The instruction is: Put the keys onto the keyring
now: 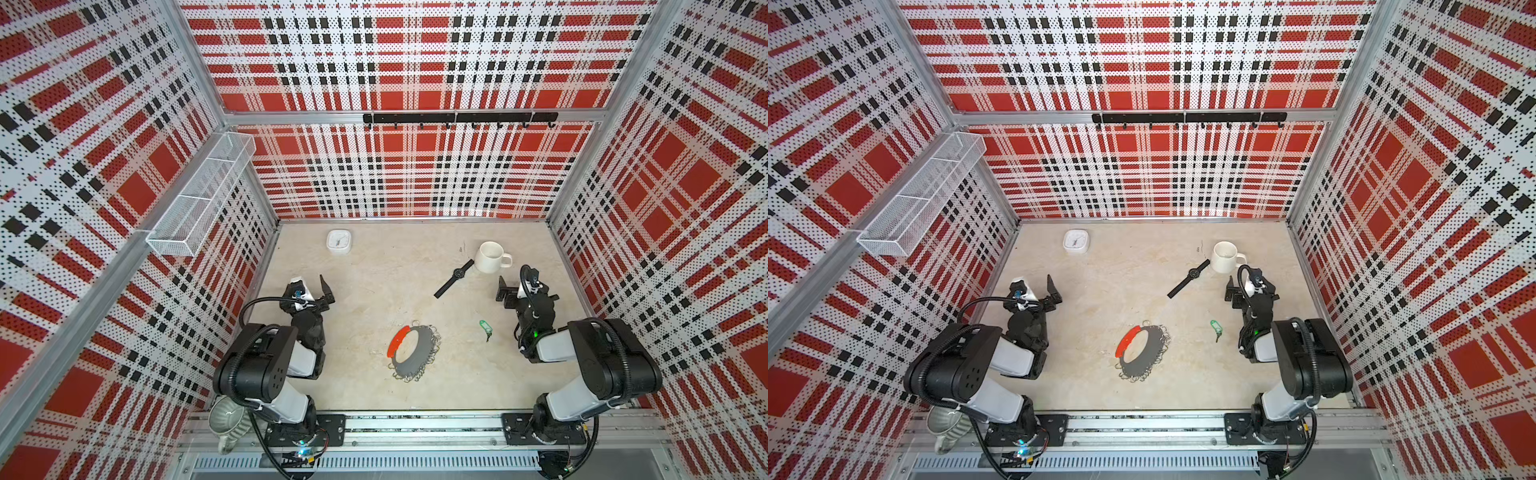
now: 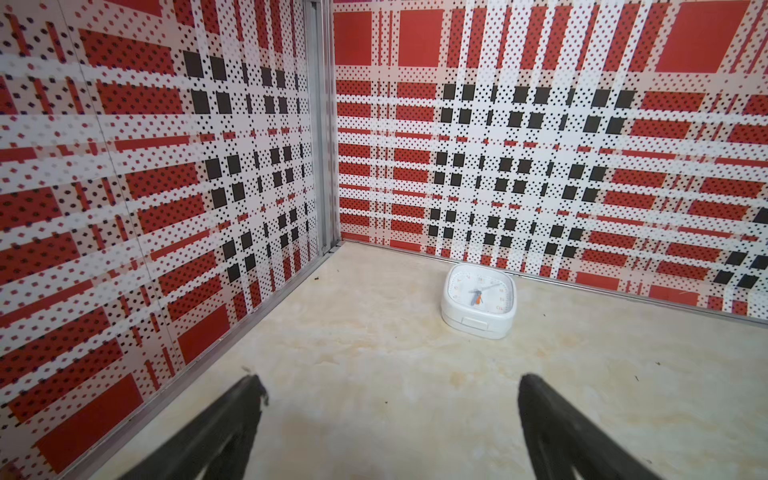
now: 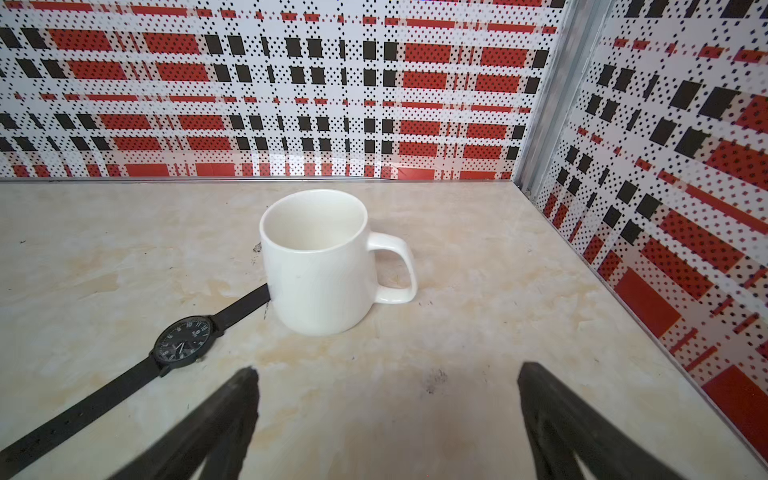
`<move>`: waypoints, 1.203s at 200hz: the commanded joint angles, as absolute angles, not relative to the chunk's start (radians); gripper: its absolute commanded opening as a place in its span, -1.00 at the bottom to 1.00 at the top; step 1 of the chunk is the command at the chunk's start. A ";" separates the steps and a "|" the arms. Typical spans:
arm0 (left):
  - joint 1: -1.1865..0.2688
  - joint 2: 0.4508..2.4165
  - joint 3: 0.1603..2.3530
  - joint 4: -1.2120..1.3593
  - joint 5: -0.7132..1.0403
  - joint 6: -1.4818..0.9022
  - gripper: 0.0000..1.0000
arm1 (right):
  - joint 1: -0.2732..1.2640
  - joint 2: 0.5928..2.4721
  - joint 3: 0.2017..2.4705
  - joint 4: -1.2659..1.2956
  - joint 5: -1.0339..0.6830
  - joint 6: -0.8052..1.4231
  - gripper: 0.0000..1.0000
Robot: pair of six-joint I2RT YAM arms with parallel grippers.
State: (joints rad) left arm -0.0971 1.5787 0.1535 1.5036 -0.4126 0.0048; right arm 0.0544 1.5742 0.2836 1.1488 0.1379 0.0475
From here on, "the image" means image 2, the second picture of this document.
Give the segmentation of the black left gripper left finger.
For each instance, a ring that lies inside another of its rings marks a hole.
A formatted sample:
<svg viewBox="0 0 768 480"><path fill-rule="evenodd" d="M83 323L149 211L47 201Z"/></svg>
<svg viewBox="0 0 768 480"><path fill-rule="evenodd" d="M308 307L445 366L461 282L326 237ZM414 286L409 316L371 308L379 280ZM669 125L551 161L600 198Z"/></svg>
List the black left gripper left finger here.
<svg viewBox="0 0 768 480"><path fill-rule="evenodd" d="M269 394L257 375L236 382L124 479L242 479Z"/></svg>

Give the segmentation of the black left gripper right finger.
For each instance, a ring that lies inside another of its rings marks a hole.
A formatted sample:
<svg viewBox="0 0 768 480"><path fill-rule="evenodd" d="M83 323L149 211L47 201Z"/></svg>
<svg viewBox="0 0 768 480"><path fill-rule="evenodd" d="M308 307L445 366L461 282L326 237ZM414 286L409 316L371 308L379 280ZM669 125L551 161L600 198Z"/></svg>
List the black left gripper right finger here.
<svg viewBox="0 0 768 480"><path fill-rule="evenodd" d="M657 479L540 376L521 377L518 409L538 479Z"/></svg>

